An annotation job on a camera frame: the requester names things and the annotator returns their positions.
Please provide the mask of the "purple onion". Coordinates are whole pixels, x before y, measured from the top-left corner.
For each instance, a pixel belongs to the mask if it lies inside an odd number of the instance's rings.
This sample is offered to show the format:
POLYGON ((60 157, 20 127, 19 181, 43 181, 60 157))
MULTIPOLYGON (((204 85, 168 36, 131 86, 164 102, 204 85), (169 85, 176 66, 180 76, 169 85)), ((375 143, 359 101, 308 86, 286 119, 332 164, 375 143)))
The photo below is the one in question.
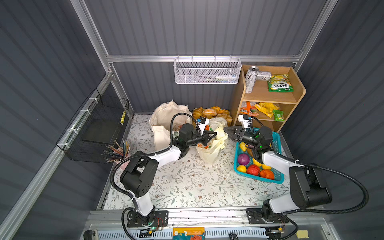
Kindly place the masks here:
POLYGON ((238 164, 246 166, 250 163, 250 157, 247 154, 239 154, 237 158, 238 164))

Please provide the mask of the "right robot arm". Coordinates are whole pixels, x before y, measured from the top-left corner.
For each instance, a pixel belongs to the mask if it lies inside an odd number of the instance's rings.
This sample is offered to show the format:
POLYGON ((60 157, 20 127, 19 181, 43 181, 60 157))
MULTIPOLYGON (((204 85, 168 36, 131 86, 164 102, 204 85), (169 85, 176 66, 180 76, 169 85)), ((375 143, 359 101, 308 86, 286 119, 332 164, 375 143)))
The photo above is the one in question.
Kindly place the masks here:
POLYGON ((276 169, 290 180, 290 192, 263 203, 260 216, 265 222, 273 222, 279 214, 294 213, 328 204, 332 194, 324 178, 322 170, 306 167, 291 160, 271 147, 273 131, 261 127, 257 132, 250 133, 241 126, 225 127, 225 133, 234 142, 243 142, 251 146, 253 156, 262 164, 276 169))

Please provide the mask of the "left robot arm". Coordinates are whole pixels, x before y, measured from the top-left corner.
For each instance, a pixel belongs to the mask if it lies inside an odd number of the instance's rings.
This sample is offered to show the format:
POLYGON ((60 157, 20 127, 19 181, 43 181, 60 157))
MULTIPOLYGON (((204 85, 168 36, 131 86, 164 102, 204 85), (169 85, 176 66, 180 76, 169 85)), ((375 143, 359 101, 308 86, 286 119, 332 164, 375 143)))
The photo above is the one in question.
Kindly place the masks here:
POLYGON ((155 218, 155 207, 151 201, 149 190, 155 179, 157 170, 174 161, 182 159, 190 146, 208 143, 217 136, 216 132, 206 130, 205 125, 182 125, 179 135, 171 140, 171 145, 153 154, 138 152, 123 171, 120 182, 128 191, 141 224, 148 226, 155 218))

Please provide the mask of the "canvas tote bag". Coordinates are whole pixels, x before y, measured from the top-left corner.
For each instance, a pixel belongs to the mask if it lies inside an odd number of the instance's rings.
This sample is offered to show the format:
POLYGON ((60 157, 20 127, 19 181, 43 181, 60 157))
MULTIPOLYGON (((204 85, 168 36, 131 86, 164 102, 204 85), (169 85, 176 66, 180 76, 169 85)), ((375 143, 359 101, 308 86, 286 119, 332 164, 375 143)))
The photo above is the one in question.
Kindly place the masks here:
POLYGON ((183 124, 193 123, 190 117, 180 115, 175 118, 171 128, 171 120, 173 116, 178 113, 186 113, 188 115, 191 114, 188 106, 178 105, 173 100, 161 104, 153 112, 149 120, 149 124, 154 134, 154 144, 156 151, 165 149, 170 145, 171 133, 178 132, 183 124))

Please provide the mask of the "yellow plastic grocery bag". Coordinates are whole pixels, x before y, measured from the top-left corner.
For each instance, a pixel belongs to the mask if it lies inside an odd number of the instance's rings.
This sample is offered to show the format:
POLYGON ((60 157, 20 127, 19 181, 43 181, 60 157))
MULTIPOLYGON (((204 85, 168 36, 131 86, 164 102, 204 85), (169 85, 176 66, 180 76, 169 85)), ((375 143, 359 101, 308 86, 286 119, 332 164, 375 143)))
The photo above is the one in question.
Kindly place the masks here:
POLYGON ((228 134, 224 132, 224 127, 227 126, 228 123, 225 118, 218 117, 209 120, 209 124, 205 130, 215 132, 217 135, 208 142, 207 146, 203 144, 196 146, 197 153, 205 163, 210 165, 214 164, 218 159, 220 150, 227 146, 226 140, 228 139, 228 134))

